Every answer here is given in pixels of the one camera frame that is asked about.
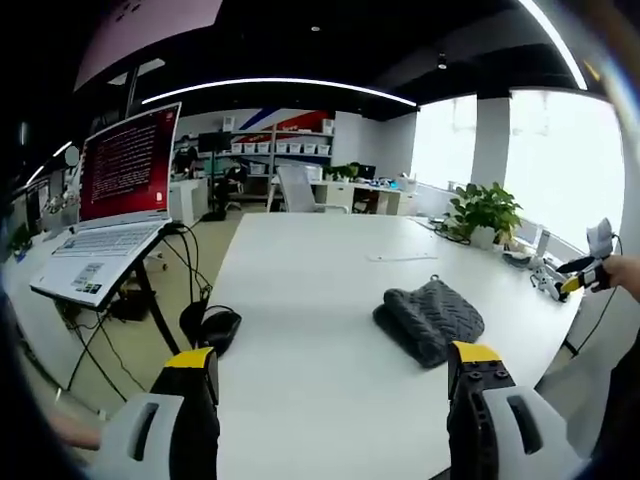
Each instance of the led light strip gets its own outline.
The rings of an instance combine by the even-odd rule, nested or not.
[[[547,16],[542,10],[540,10],[540,7],[538,7],[533,2],[533,0],[518,1],[524,8],[527,9],[531,16],[536,19],[542,29],[547,33],[547,35],[549,35],[549,38],[558,49],[558,52],[560,52],[560,55],[562,56],[564,62],[567,64],[567,67],[569,67],[571,75],[573,75],[578,88],[580,90],[587,90],[587,82],[584,80],[582,72],[580,72],[580,67],[578,67],[578,64],[573,58],[573,55],[571,55],[571,52],[569,51],[569,47],[567,47],[567,44],[564,43],[564,40],[562,40],[562,37],[558,33],[558,30],[556,30],[556,27],[551,24]]]
[[[71,146],[71,141],[68,141],[63,146],[61,146],[58,150],[56,150],[56,153],[54,153],[53,156],[57,157],[70,146]],[[38,167],[38,169],[35,172],[33,172],[33,175],[31,175],[31,178],[27,181],[27,183],[25,183],[24,185],[25,187],[28,187],[29,185],[31,185],[31,182],[33,182],[33,180],[40,174],[40,172],[42,171],[44,166],[47,164],[47,162],[44,162],[42,165],[40,165],[40,167]]]
[[[172,92],[167,92],[161,95],[156,95],[155,97],[147,98],[146,100],[142,101],[142,104],[145,105],[147,103],[155,102],[156,100],[161,100],[163,98],[171,97],[173,95],[192,92],[194,90],[201,90],[203,88],[221,87],[223,85],[240,85],[243,83],[298,83],[298,84],[307,84],[307,85],[320,85],[323,87],[336,87],[336,88],[343,88],[346,90],[353,90],[355,92],[368,93],[369,95],[375,95],[378,97],[386,98],[388,100],[394,100],[396,102],[404,103],[405,105],[409,105],[411,107],[417,106],[415,102],[406,100],[404,98],[396,97],[395,95],[389,95],[388,93],[378,92],[377,90],[371,90],[369,88],[363,88],[363,87],[356,87],[355,85],[348,85],[346,83],[325,82],[324,80],[309,80],[306,78],[239,78],[236,80],[222,80],[220,82],[203,83],[201,85],[194,85],[192,87],[180,88],[178,90],[173,90]]]

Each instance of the gray knit fabric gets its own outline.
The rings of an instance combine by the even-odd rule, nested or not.
[[[432,280],[413,292],[387,290],[374,319],[428,368],[446,361],[452,341],[472,343],[484,331],[478,311],[441,280]]]

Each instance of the laptop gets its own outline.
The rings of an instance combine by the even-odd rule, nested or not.
[[[171,153],[180,104],[89,137],[82,151],[76,233],[60,240],[31,289],[98,305],[171,217]]]

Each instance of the laptop screen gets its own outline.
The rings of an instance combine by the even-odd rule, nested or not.
[[[87,139],[82,152],[79,220],[166,211],[180,105],[131,117]]]

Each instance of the office desk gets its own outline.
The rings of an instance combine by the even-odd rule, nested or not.
[[[401,190],[385,187],[374,187],[366,183],[345,183],[330,182],[327,180],[313,180],[311,185],[316,187],[316,202],[328,203],[331,205],[344,205],[351,210],[353,206],[353,193],[355,189],[368,190],[378,192],[380,194],[378,200],[378,209],[376,213],[379,215],[408,215],[411,202],[415,194],[403,192]],[[276,188],[280,186],[278,177],[271,180],[271,188],[267,198],[267,212],[271,211],[271,204],[275,196]]]
[[[427,253],[435,260],[374,262]],[[220,478],[424,480],[449,464],[447,366],[425,371],[373,322],[392,287],[438,274],[482,314],[479,342],[534,386],[580,297],[409,218],[245,214],[209,304],[243,317],[220,360]]]

